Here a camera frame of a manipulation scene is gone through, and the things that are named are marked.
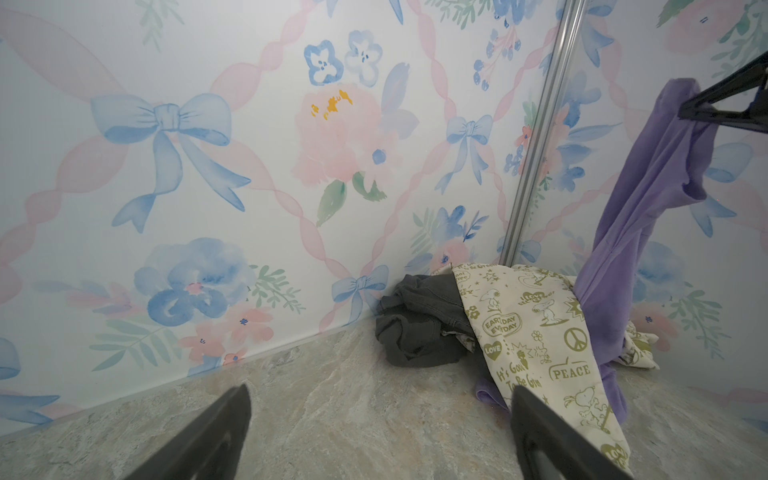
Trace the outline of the purple printed t-shirt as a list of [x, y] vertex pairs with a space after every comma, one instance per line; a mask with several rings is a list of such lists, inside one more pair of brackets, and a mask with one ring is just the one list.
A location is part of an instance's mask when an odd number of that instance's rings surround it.
[[632, 146], [597, 226], [593, 251], [574, 293], [586, 315], [609, 404], [618, 422], [628, 417], [611, 362], [623, 351], [635, 273], [657, 219], [668, 209], [706, 199], [703, 177], [712, 161], [717, 127], [680, 118], [698, 95], [692, 78], [672, 79], [656, 99]]

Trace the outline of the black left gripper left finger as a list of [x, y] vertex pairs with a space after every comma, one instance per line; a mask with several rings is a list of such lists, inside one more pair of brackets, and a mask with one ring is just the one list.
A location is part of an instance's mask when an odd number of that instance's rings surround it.
[[128, 477], [233, 479], [250, 419], [247, 387], [232, 387]]

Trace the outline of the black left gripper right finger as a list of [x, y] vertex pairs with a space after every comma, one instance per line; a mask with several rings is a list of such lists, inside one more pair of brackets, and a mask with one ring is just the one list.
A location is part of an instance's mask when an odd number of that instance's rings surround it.
[[533, 392], [512, 390], [511, 429], [525, 479], [628, 479]]

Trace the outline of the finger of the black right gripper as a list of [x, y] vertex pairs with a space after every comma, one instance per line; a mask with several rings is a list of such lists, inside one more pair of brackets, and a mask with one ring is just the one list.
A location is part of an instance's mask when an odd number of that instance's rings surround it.
[[[743, 109], [721, 109], [718, 105], [735, 106], [735, 99], [749, 94]], [[767, 133], [767, 53], [764, 52], [725, 79], [684, 102], [680, 119], [711, 123], [723, 127]]]

